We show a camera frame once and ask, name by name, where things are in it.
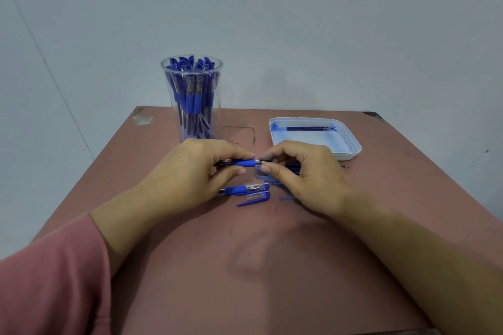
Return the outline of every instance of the hand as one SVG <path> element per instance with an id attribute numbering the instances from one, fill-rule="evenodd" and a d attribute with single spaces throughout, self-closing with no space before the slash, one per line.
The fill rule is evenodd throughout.
<path id="1" fill-rule="evenodd" d="M 327 146 L 283 141 L 271 147 L 261 159 L 277 161 L 262 164 L 261 171 L 278 179 L 313 211 L 336 218 L 348 199 L 355 195 Z M 302 164 L 299 175 L 284 167 L 293 160 Z"/>
<path id="2" fill-rule="evenodd" d="M 167 154 L 137 188 L 161 214 L 179 213 L 210 200 L 232 178 L 246 173 L 244 167 L 228 166 L 211 176 L 215 163 L 254 157 L 227 141 L 186 139 Z"/>

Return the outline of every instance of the fingernail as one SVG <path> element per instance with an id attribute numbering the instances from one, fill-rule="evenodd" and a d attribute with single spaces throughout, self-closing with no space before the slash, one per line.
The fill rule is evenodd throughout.
<path id="1" fill-rule="evenodd" d="M 269 167 L 267 167 L 266 165 L 261 165 L 260 166 L 260 171 L 265 173 L 265 174 L 268 174 L 271 172 L 271 169 Z"/>

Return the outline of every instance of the brown table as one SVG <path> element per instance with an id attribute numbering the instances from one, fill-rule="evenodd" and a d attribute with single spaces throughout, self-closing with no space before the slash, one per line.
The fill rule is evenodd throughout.
<path id="1" fill-rule="evenodd" d="M 363 147 L 349 178 L 381 203 L 503 266 L 503 225 L 387 122 L 362 112 L 223 110 L 226 139 L 260 155 L 273 117 L 344 122 Z M 138 125 L 138 117 L 154 117 Z M 133 187 L 178 143 L 172 109 L 136 108 L 36 238 Z M 254 171 L 234 184 L 254 181 Z M 278 198 L 218 198 L 164 222 L 113 281 L 123 334 L 360 334 L 428 328 L 355 237 Z"/>

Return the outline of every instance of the forearm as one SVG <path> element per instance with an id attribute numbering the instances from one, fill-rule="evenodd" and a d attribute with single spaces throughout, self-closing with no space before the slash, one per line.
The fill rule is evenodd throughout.
<path id="1" fill-rule="evenodd" d="M 142 237 L 165 216 L 152 207 L 141 187 L 123 192 L 91 212 L 107 245 L 111 276 Z"/>
<path id="2" fill-rule="evenodd" d="M 445 335 L 501 332 L 501 269 L 365 197 L 350 200 L 335 219 L 368 245 Z"/>

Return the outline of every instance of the plastic tray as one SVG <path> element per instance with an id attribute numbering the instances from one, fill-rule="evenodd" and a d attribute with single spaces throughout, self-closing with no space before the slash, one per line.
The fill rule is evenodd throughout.
<path id="1" fill-rule="evenodd" d="M 327 131 L 286 131 L 286 127 L 325 126 Z M 337 160 L 350 160 L 361 153 L 362 146 L 343 122 L 328 118 L 273 118 L 269 121 L 273 144 L 286 139 L 330 148 Z"/>

